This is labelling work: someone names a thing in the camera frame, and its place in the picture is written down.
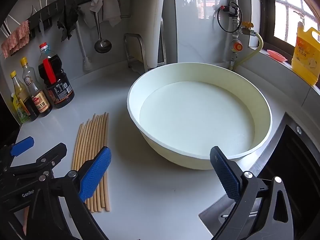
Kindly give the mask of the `wooden chopstick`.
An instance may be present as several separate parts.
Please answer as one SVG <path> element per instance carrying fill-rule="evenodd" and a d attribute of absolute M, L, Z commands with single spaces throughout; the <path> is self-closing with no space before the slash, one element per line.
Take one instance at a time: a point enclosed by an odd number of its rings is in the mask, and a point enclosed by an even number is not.
<path fill-rule="evenodd" d="M 92 122 L 91 131 L 90 131 L 90 133 L 89 133 L 89 135 L 90 135 L 91 137 L 90 137 L 90 139 L 89 139 L 89 141 L 88 141 L 88 144 L 87 144 L 86 161 L 91 160 L 91 158 L 90 158 L 90 155 L 91 155 L 90 145 L 91 145 L 91 139 L 92 139 L 92 133 L 93 133 L 93 122 Z M 89 211 L 90 211 L 90 202 L 89 202 L 89 199 L 90 199 L 90 198 L 87 198 L 87 199 L 85 200 L 85 204 L 87 205 L 87 207 L 88 207 L 88 209 L 89 209 Z"/>
<path fill-rule="evenodd" d="M 81 136 L 82 136 L 82 132 L 83 132 L 83 123 L 80 124 L 79 126 L 79 130 L 77 133 L 77 137 L 76 137 L 76 142 L 75 142 L 75 146 L 74 146 L 74 152 L 73 152 L 73 160 L 72 160 L 72 169 L 76 170 L 76 158 L 77 158 L 77 154 L 78 154 L 78 149 L 79 149 L 79 141 L 81 140 Z"/>
<path fill-rule="evenodd" d="M 88 130 L 87 130 L 87 132 L 86 132 L 86 137 L 85 137 L 85 144 L 84 144 L 84 148 L 83 148 L 83 154 L 82 154 L 82 161 L 81 161 L 81 164 L 83 165 L 83 163 L 86 161 L 86 153 L 87 153 L 87 144 L 88 144 L 88 141 L 89 141 L 89 139 L 90 139 L 90 135 L 89 135 L 89 133 L 90 133 L 90 131 L 91 131 L 91 127 L 92 127 L 92 122 L 95 120 L 95 116 L 96 116 L 96 114 L 94 114 L 93 115 L 93 118 L 92 119 L 90 119 L 90 121 L 91 121 L 91 124 L 90 124 L 90 126 L 89 126 L 89 128 L 88 128 Z"/>
<path fill-rule="evenodd" d="M 79 148 L 77 151 L 77 160 L 76 160 L 76 170 L 78 171 L 81 167 L 81 161 L 82 161 L 82 154 L 83 154 L 83 148 L 85 144 L 85 137 L 86 137 L 86 132 L 91 124 L 91 121 L 88 119 L 86 124 L 83 126 L 83 131 L 81 133 L 80 137 L 80 143 L 79 143 Z"/>
<path fill-rule="evenodd" d="M 99 142 L 99 137 L 100 137 L 100 125 L 101 125 L 101 115 L 97 116 L 97 120 L 95 123 L 95 134 L 94 134 L 94 145 L 93 145 L 93 158 L 97 155 L 97 153 L 100 151 L 100 142 Z M 101 212 L 102 207 L 101 207 L 101 200 L 100 200 L 100 183 L 98 183 L 97 188 L 94 193 L 93 197 L 93 209 L 95 212 Z"/>
<path fill-rule="evenodd" d="M 99 122 L 100 115 L 97 115 L 95 117 L 95 120 L 93 122 L 93 133 L 92 133 L 92 139 L 91 139 L 91 145 L 90 145 L 90 151 L 91 155 L 90 158 L 94 159 L 96 155 L 96 145 L 97 145 L 97 136 L 98 136 L 98 122 Z M 93 196 L 89 199 L 90 202 L 90 211 L 91 213 L 97 212 L 97 194 L 96 190 L 94 190 Z"/>
<path fill-rule="evenodd" d="M 104 113 L 104 126 L 105 126 L 105 135 L 104 135 L 104 146 L 107 146 L 107 137 L 108 137 L 108 113 Z M 107 172 L 104 174 L 104 200 L 105 200 L 105 210 L 110 212 L 110 201 L 108 196 L 108 180 Z"/>
<path fill-rule="evenodd" d="M 101 115 L 99 117 L 99 122 L 98 122 L 98 152 L 101 150 L 101 148 L 103 147 L 103 143 L 101 142 L 102 137 L 103 137 L 103 119 L 104 119 L 104 115 Z M 101 185 L 101 183 L 103 182 L 103 178 L 100 179 L 99 181 L 99 186 L 97 188 L 97 208 L 98 208 L 98 212 L 102 211 L 103 208 L 103 186 Z"/>
<path fill-rule="evenodd" d="M 86 128 L 87 124 L 86 123 L 81 123 L 79 130 L 78 130 L 78 135 L 76 138 L 76 143 L 75 143 L 75 148 L 74 148 L 74 154 L 73 154 L 73 161 L 72 161 L 72 169 L 73 170 L 78 170 L 77 168 L 77 159 L 78 159 L 78 152 L 79 152 L 79 147 L 80 147 L 80 142 L 82 140 L 82 135 L 83 132 Z"/>

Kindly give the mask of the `yellow cap vinegar bottle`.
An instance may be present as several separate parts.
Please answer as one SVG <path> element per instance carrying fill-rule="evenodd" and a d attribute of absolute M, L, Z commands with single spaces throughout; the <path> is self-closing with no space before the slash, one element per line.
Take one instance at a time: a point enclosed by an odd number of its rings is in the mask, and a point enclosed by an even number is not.
<path fill-rule="evenodd" d="M 17 77 L 16 71 L 10 73 L 10 77 L 14 84 L 15 95 L 19 102 L 23 103 L 26 113 L 31 121 L 34 121 L 39 116 L 39 111 L 35 106 L 31 95 L 29 94 L 26 86 Z"/>

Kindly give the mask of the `clear soy sauce bottle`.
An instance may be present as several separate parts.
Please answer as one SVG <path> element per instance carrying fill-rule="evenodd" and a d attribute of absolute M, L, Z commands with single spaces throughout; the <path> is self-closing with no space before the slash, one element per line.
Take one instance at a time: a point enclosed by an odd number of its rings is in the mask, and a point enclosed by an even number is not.
<path fill-rule="evenodd" d="M 39 111 L 40 116 L 47 116 L 53 107 L 37 80 L 34 68 L 29 66 L 26 57 L 21 58 L 20 63 L 23 69 L 23 81 L 27 85 L 33 103 Z"/>

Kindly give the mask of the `large dark soy sauce jug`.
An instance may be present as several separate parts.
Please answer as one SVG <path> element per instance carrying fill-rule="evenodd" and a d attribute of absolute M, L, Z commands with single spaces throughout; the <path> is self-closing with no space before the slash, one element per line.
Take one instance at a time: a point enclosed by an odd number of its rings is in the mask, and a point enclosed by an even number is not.
<path fill-rule="evenodd" d="M 57 53 L 54 53 L 47 42 L 40 44 L 40 58 L 38 71 L 44 81 L 46 90 L 56 108 L 65 107 L 75 94 L 62 68 L 62 61 Z"/>

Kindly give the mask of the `large cream round basin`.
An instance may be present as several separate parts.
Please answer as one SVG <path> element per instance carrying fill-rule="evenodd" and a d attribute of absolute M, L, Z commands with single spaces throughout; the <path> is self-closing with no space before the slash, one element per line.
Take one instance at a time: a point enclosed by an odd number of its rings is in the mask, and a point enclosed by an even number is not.
<path fill-rule="evenodd" d="M 210 150 L 228 159 L 255 152 L 272 130 L 262 92 L 241 75 L 212 64 L 172 63 L 140 76 L 127 110 L 159 155 L 194 170 L 210 170 Z"/>

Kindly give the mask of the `white bottle brush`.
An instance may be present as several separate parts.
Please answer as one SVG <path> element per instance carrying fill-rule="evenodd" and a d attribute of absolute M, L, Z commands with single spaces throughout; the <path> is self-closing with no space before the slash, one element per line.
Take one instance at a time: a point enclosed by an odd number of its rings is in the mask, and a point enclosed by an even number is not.
<path fill-rule="evenodd" d="M 82 36 L 81 36 L 81 32 L 80 32 L 80 26 L 79 26 L 79 22 L 76 22 L 76 33 L 78 35 L 78 39 L 79 39 L 79 44 L 80 44 L 80 49 L 81 49 L 81 53 L 82 53 L 82 57 L 83 57 L 83 70 L 84 72 L 91 72 L 92 71 L 92 63 L 89 59 L 89 57 L 86 54 L 85 51 L 85 47 L 84 47 L 84 43 L 82 40 Z"/>

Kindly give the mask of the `pink dish cloth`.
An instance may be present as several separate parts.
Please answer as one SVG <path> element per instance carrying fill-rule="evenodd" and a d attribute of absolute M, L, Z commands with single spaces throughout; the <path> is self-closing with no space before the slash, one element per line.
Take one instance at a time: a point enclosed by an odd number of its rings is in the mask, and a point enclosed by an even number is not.
<path fill-rule="evenodd" d="M 4 58 L 8 58 L 29 43 L 29 21 L 26 20 L 17 27 L 1 44 Z"/>

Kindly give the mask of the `metal ladle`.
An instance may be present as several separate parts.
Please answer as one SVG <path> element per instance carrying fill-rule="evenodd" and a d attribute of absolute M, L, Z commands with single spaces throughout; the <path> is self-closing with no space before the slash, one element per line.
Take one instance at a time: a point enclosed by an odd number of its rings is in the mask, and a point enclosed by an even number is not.
<path fill-rule="evenodd" d="M 100 23 L 97 12 L 94 12 L 94 19 L 98 33 L 98 40 L 94 45 L 95 51 L 101 54 L 108 53 L 112 49 L 112 43 L 109 40 L 103 39 L 101 36 Z"/>

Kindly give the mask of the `pink soap dish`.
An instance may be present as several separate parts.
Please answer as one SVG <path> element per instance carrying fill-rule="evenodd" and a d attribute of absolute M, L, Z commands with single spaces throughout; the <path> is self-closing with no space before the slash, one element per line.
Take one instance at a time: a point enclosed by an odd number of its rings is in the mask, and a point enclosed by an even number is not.
<path fill-rule="evenodd" d="M 286 62 L 287 58 L 274 50 L 267 50 L 268 55 L 279 62 Z"/>

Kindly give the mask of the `black hanging cloth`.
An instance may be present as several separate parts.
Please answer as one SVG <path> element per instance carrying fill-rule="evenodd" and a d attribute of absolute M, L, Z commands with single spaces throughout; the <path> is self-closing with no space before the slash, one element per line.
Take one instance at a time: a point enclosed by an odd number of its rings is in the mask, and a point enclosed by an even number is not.
<path fill-rule="evenodd" d="M 71 38 L 71 32 L 76 28 L 76 22 L 79 18 L 79 11 L 80 8 L 75 3 L 64 6 L 62 14 L 57 21 L 57 27 L 62 29 L 61 42 Z"/>

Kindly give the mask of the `yellow oil jug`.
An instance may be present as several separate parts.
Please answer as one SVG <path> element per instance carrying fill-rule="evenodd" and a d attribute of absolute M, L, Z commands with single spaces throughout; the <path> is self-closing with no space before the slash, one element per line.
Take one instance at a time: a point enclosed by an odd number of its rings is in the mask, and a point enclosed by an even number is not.
<path fill-rule="evenodd" d="M 291 61 L 292 70 L 306 83 L 314 86 L 319 79 L 319 31 L 311 27 L 304 31 L 304 24 L 298 22 L 296 45 Z"/>

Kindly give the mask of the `metal cutting board rack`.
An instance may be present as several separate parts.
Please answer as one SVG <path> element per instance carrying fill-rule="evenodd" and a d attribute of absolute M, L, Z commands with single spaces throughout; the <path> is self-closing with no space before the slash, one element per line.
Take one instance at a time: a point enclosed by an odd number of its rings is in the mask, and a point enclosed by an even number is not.
<path fill-rule="evenodd" d="M 129 68 L 140 75 L 148 71 L 143 39 L 139 34 L 125 33 L 124 46 Z"/>

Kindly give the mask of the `white hanging cloth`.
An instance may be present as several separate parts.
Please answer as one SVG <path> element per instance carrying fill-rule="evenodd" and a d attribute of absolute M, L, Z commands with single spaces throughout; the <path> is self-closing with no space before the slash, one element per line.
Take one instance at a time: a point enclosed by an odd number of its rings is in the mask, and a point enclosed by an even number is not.
<path fill-rule="evenodd" d="M 94 12 L 98 13 L 99 22 L 109 22 L 114 27 L 121 22 L 118 0 L 90 0 L 80 5 L 85 24 L 89 28 L 96 26 Z"/>

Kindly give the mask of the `white cutting board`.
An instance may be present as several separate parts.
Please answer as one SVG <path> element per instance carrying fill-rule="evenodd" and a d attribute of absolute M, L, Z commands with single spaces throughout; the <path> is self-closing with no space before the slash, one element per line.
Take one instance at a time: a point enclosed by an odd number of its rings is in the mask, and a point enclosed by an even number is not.
<path fill-rule="evenodd" d="M 148 68 L 158 64 L 158 48 L 164 0 L 131 0 L 129 33 L 141 36 Z"/>

